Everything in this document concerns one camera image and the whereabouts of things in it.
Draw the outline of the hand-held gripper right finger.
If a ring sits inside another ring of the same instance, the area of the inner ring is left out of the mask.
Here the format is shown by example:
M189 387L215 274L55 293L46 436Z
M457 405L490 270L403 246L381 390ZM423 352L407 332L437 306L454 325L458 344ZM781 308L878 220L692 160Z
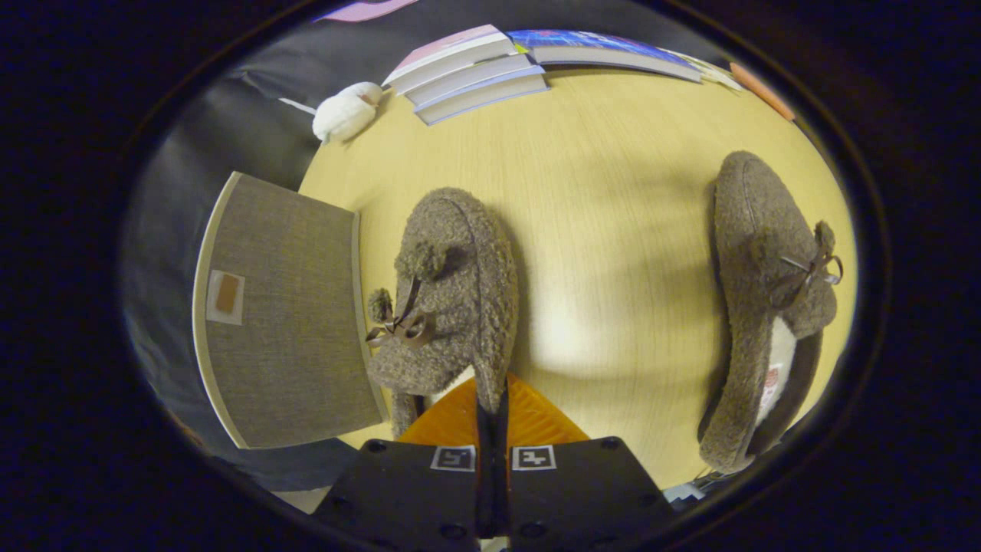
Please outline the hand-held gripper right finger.
M587 436L516 375L497 417L494 528L511 551L632 551L676 511L618 436Z

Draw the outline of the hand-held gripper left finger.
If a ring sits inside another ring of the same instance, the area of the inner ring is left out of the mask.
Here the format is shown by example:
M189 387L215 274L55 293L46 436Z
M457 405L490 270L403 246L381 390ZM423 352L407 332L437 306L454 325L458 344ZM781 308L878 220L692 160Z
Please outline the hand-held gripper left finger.
M371 439L315 521L382 551L479 551L494 536L491 454L476 386L462 383L397 440Z

